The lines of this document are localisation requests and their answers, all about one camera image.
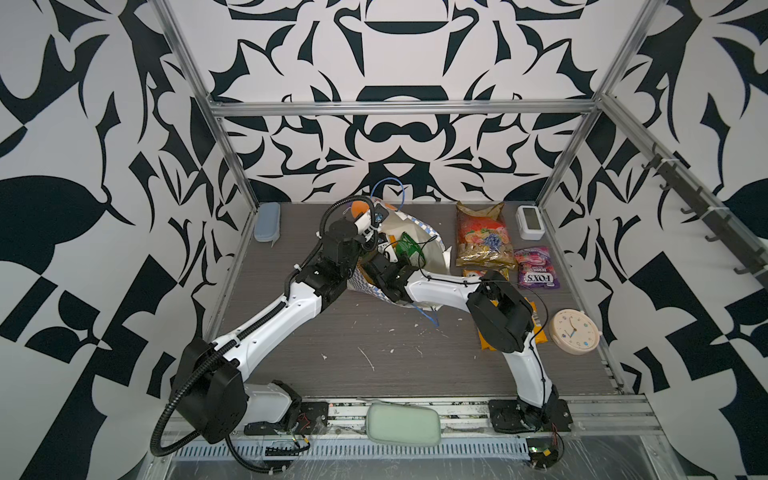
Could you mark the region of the green candy packet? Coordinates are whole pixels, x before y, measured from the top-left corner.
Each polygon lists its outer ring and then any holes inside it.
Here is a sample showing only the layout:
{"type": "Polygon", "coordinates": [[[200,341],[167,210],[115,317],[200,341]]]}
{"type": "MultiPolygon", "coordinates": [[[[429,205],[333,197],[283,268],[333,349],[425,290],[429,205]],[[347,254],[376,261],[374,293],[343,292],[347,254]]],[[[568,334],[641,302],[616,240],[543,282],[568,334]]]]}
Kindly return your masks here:
{"type": "Polygon", "coordinates": [[[421,266],[425,259],[421,244],[406,232],[403,232],[395,242],[394,249],[399,260],[407,261],[416,267],[421,266]]]}

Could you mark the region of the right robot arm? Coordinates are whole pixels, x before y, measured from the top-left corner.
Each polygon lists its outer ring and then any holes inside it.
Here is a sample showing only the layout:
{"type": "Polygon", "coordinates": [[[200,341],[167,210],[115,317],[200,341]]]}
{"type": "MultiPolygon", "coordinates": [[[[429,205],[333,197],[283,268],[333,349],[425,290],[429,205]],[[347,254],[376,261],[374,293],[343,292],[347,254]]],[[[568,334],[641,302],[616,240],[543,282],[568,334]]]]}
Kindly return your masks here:
{"type": "Polygon", "coordinates": [[[571,429],[567,403],[559,398],[538,353],[533,308],[503,275],[495,271],[481,277],[437,274],[407,261],[393,262],[382,253],[363,261],[362,269],[393,302],[429,303],[470,314],[484,340],[503,354],[514,377],[516,398],[488,402],[494,431],[521,434],[571,429]]]}

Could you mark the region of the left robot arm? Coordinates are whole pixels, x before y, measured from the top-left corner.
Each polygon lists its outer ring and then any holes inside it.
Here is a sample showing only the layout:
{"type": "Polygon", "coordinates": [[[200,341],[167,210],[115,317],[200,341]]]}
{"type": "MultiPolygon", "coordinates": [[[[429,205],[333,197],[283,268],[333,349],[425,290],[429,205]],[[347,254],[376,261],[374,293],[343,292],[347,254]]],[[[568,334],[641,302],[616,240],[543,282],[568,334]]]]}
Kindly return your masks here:
{"type": "Polygon", "coordinates": [[[388,210],[363,195],[332,204],[321,216],[317,242],[295,265],[282,294],[233,331],[184,349],[169,399],[153,429],[155,457],[177,452],[202,437],[234,446],[231,434],[250,400],[244,382],[262,360],[346,290],[361,256],[374,250],[388,210]]]}

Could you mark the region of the purple candy packet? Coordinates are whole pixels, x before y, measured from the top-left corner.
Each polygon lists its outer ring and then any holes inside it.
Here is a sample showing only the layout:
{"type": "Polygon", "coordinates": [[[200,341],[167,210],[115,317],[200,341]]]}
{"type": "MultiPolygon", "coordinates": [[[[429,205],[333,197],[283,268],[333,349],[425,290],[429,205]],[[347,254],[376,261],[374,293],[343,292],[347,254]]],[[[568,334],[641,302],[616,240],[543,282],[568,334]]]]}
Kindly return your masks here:
{"type": "Polygon", "coordinates": [[[518,285],[526,289],[559,289],[560,281],[549,249],[536,246],[515,251],[518,285]]]}

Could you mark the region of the red fruit candy bag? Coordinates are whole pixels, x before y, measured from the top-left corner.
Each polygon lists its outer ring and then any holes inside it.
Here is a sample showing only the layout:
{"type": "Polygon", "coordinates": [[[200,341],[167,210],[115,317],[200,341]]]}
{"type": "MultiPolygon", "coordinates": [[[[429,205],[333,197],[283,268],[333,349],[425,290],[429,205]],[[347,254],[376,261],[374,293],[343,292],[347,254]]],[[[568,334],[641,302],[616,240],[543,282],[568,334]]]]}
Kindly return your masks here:
{"type": "Polygon", "coordinates": [[[456,204],[458,266],[512,267],[516,263],[504,204],[474,209],[456,204]]]}

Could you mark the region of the yellow snack packet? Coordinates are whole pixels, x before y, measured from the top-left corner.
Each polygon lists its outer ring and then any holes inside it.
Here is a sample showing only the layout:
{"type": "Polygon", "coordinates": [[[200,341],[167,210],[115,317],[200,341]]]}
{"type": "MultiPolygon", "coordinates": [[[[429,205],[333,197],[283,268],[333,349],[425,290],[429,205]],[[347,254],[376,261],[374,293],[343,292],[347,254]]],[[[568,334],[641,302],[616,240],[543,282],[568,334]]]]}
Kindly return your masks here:
{"type": "MultiPolygon", "coordinates": [[[[535,343],[536,344],[548,343],[549,339],[547,337],[547,334],[544,332],[543,325],[539,322],[540,318],[539,318],[537,304],[534,301],[529,299],[526,299],[526,301],[530,304],[532,308],[532,321],[534,326],[533,333],[535,335],[535,343]]],[[[495,351],[495,348],[485,340],[480,330],[477,330],[477,333],[478,333],[478,338],[480,342],[480,348],[482,350],[495,351]]]]}

